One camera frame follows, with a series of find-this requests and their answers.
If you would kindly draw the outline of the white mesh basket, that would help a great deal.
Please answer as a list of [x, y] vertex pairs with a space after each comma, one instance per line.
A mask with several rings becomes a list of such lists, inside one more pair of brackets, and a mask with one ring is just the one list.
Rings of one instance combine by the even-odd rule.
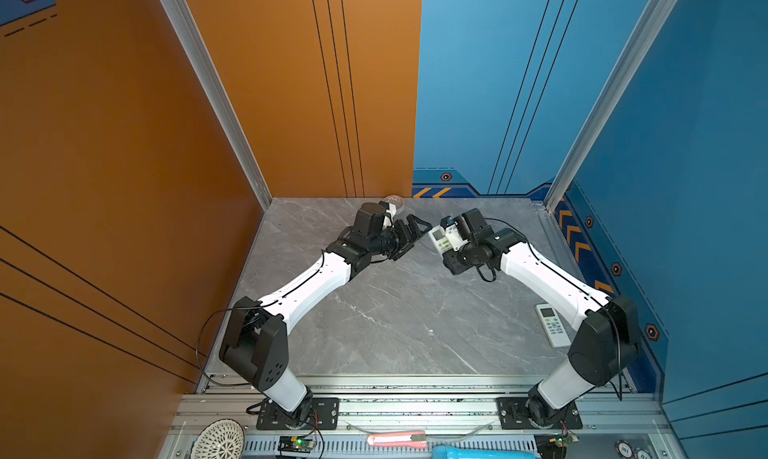
[[240, 459], [245, 450], [243, 427], [233, 419], [209, 424], [195, 440], [191, 459]]

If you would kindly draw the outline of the cyan cylinder object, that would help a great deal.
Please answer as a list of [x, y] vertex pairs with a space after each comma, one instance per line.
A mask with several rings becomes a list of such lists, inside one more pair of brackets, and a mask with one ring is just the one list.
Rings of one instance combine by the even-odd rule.
[[460, 449], [451, 446], [436, 446], [432, 459], [536, 459], [535, 453], [525, 451], [492, 451]]

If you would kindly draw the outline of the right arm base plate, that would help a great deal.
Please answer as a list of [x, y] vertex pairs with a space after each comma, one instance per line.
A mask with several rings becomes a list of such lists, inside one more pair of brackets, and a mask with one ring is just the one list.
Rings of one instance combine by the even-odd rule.
[[500, 397], [495, 403], [504, 430], [583, 428], [581, 415], [574, 401], [561, 409], [553, 409], [543, 400], [533, 397]]

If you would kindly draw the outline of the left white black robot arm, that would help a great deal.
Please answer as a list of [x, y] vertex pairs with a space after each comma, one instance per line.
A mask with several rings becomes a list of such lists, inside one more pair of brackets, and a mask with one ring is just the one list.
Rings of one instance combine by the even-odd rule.
[[231, 309], [220, 361], [295, 423], [310, 416], [313, 394], [289, 368], [288, 337], [307, 313], [376, 257], [400, 259], [432, 228], [413, 214], [398, 219], [397, 212], [392, 202], [364, 203], [354, 223], [307, 270], [258, 300], [241, 298]]

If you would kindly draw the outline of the pink box cutter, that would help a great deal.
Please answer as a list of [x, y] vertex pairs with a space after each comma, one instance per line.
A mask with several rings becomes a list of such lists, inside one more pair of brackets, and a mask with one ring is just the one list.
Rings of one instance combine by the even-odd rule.
[[366, 443], [378, 448], [410, 448], [426, 450], [428, 448], [424, 431], [399, 431], [389, 433], [372, 433], [366, 438]]

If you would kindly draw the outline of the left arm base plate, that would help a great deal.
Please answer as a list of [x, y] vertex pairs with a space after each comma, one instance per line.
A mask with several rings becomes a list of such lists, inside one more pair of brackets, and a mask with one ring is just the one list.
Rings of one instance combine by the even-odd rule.
[[303, 400], [295, 411], [287, 411], [273, 400], [267, 400], [258, 413], [256, 428], [261, 431], [303, 430], [317, 427], [335, 430], [339, 419], [340, 400], [336, 397], [311, 397]]

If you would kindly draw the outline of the aluminium rail frame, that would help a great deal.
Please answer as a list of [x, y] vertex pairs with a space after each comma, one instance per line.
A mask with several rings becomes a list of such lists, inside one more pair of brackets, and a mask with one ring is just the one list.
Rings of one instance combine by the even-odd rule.
[[[325, 417], [334, 428], [323, 431], [312, 457], [394, 458], [426, 457], [429, 450], [397, 446], [372, 447], [372, 432], [425, 432], [429, 446], [448, 444], [485, 450], [533, 448], [538, 439], [561, 434], [560, 428], [505, 429], [496, 401], [526, 397], [539, 382], [537, 375], [319, 375], [303, 382], [319, 401], [335, 398], [338, 407]], [[253, 388], [231, 377], [200, 394], [182, 398], [165, 442], [162, 458], [188, 458], [198, 436], [218, 420], [233, 420], [244, 431], [246, 457], [272, 457], [289, 430], [262, 429], [262, 419], [246, 412], [261, 402]], [[626, 390], [615, 394], [603, 386], [576, 402], [582, 426], [568, 447], [570, 458], [615, 458], [615, 444], [628, 442], [653, 458], [683, 458], [685, 452], [654, 395]]]

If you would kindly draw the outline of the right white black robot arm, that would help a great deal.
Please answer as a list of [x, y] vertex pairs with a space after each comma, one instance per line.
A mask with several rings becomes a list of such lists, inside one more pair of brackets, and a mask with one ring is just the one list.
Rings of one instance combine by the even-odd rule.
[[539, 252], [520, 230], [494, 230], [476, 208], [446, 217], [429, 232], [444, 266], [454, 275], [470, 269], [499, 273], [530, 289], [575, 331], [567, 358], [528, 393], [527, 410], [541, 427], [576, 399], [613, 379], [641, 355], [635, 302], [587, 285]]

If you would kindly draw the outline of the green circuit board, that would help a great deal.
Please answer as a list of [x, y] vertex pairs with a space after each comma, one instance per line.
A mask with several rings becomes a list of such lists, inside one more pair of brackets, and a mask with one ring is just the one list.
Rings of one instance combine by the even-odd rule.
[[281, 456], [308, 457], [317, 448], [317, 441], [305, 436], [281, 436], [277, 451]]

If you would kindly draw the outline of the white remote control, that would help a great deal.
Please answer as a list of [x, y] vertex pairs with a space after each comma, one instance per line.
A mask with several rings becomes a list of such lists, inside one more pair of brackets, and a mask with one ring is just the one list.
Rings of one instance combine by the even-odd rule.
[[444, 254], [453, 249], [443, 227], [435, 226], [429, 231], [428, 236], [439, 254]]

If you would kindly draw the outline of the white remote with display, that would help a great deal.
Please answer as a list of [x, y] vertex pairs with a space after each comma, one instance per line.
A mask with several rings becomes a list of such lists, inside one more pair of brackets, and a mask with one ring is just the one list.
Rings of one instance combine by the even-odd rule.
[[555, 309], [548, 304], [538, 304], [536, 314], [553, 348], [569, 348], [571, 339]]

